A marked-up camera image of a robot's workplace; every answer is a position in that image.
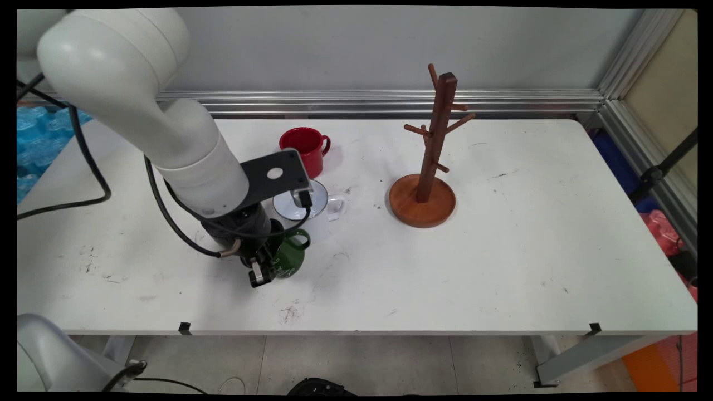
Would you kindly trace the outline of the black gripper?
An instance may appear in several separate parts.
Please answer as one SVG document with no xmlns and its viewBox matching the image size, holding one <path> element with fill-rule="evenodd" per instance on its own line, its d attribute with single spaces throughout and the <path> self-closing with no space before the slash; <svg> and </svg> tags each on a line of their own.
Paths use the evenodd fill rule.
<svg viewBox="0 0 713 401">
<path fill-rule="evenodd" d="M 221 246 L 221 251 L 217 252 L 219 258 L 239 257 L 245 266 L 250 267 L 252 288 L 275 279 L 272 251 L 278 251 L 282 246 L 285 234 L 277 233 L 284 227 L 277 219 L 269 219 L 260 204 L 201 221 L 201 226 Z"/>
</svg>

